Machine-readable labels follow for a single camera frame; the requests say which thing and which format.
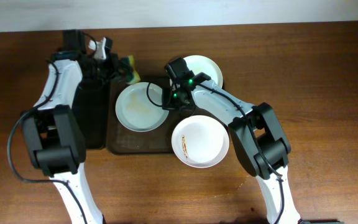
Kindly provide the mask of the green yellow sponge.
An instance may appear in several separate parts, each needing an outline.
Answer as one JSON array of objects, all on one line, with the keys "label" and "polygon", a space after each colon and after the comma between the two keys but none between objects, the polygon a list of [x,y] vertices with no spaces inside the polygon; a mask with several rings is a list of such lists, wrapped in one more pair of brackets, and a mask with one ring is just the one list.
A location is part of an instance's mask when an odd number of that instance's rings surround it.
[{"label": "green yellow sponge", "polygon": [[135,69],[135,60],[132,55],[128,55],[121,59],[121,67],[126,74],[126,83],[128,85],[133,85],[140,82],[140,76]]}]

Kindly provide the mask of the white plate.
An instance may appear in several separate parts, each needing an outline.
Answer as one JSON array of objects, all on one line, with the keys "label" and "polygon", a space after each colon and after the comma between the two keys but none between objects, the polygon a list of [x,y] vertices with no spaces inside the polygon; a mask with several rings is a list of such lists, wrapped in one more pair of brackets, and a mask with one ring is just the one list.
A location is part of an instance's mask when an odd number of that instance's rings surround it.
[{"label": "white plate", "polygon": [[223,73],[219,66],[208,57],[202,55],[190,55],[182,57],[185,59],[188,68],[194,73],[194,77],[189,80],[171,81],[178,88],[194,90],[198,84],[204,81],[213,81],[220,88],[223,87]]},{"label": "white plate", "polygon": [[229,135],[216,119],[194,115],[175,126],[171,145],[182,163],[204,169],[215,166],[225,158],[229,150]]}]

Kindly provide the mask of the light grey plate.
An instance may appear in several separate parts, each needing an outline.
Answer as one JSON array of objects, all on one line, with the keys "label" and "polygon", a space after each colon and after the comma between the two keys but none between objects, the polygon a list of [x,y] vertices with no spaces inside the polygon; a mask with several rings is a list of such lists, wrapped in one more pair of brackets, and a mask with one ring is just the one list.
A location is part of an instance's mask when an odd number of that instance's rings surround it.
[{"label": "light grey plate", "polygon": [[162,88],[149,82],[126,87],[118,96],[115,112],[118,121],[127,129],[147,132],[156,129],[167,119],[169,111],[162,104]]}]

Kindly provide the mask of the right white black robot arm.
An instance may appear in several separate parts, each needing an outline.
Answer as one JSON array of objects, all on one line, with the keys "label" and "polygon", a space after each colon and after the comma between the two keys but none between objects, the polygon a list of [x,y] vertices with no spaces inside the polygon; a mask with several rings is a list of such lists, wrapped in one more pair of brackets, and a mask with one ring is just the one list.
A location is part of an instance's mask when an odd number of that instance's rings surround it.
[{"label": "right white black robot arm", "polygon": [[255,177],[269,223],[301,223],[288,183],[290,143],[273,108],[246,103],[220,88],[205,73],[168,73],[172,81],[163,104],[195,106],[228,127],[237,160]]}]

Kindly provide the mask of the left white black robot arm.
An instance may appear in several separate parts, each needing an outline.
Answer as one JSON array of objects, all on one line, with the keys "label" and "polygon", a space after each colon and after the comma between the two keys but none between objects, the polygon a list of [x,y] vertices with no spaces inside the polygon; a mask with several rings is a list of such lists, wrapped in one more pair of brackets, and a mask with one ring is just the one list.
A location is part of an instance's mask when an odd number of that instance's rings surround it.
[{"label": "left white black robot arm", "polygon": [[110,81],[119,75],[116,54],[103,57],[79,54],[48,61],[48,79],[42,96],[21,114],[13,130],[22,128],[32,165],[45,179],[26,179],[27,184],[53,184],[59,191],[72,223],[104,223],[85,176],[85,137],[72,112],[76,91],[83,80]]}]

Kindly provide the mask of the small black tray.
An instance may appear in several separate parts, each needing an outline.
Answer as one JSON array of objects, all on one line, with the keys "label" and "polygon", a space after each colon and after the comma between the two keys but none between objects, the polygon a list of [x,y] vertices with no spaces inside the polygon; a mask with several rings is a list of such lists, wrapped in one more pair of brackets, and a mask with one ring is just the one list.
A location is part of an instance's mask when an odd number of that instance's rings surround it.
[{"label": "small black tray", "polygon": [[105,148],[109,98],[110,83],[101,80],[83,80],[76,89],[72,110],[88,150]]}]

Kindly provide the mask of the large brown tray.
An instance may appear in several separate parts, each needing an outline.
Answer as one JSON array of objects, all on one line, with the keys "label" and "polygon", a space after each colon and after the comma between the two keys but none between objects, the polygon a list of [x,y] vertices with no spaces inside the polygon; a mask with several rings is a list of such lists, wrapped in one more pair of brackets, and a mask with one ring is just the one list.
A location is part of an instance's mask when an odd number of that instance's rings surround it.
[{"label": "large brown tray", "polygon": [[[170,87],[167,77],[149,76],[140,82],[156,84],[162,90]],[[154,130],[135,132],[125,128],[117,119],[115,105],[119,94],[128,86],[130,85],[125,82],[111,85],[106,149],[115,155],[172,153],[172,132],[175,126],[187,117],[181,117],[177,111],[169,111],[164,123]],[[198,107],[194,115],[213,117],[211,113]]]}]

